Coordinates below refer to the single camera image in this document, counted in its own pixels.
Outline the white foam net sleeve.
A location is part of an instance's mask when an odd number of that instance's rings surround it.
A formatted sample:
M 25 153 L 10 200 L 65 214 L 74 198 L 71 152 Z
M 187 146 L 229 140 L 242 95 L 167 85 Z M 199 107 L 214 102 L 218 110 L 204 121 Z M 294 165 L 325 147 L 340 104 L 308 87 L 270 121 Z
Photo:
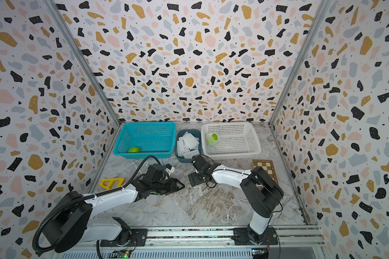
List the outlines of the white foam net sleeve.
M 208 133 L 206 135 L 206 143 L 209 145 L 209 146 L 213 146 L 215 144 L 217 144 L 219 141 L 220 141 L 220 137 L 219 137 L 219 140 L 218 141 L 213 141 L 212 139 L 212 134 L 213 133 Z

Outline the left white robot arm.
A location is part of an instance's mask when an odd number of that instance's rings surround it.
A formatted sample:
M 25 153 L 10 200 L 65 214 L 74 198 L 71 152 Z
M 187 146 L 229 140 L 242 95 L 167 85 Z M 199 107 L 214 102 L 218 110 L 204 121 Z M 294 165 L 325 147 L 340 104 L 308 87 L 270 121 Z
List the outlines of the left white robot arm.
M 48 251 L 65 252 L 78 243 L 103 240 L 116 246 L 137 243 L 130 226 L 114 217 L 106 223 L 93 221 L 93 217 L 118 207 L 144 200 L 150 195 L 170 195 L 185 185 L 170 177 L 170 165 L 153 164 L 145 174 L 133 174 L 121 187 L 95 194 L 81 195 L 76 191 L 63 197 L 45 217 L 33 236 L 32 247 L 37 255 Z

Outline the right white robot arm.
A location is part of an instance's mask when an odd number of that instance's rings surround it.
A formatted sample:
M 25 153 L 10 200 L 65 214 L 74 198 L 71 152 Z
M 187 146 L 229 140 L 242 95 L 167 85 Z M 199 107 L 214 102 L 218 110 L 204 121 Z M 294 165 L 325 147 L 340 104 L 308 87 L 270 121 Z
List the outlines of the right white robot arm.
M 284 192 L 267 171 L 261 167 L 247 171 L 229 168 L 205 155 L 194 156 L 191 164 L 196 170 L 188 175 L 192 187 L 202 183 L 209 188 L 228 185 L 241 189 L 246 196 L 253 209 L 253 216 L 246 228 L 234 232 L 235 243 L 268 245 L 270 240 L 267 228 L 276 207 L 281 205 Z

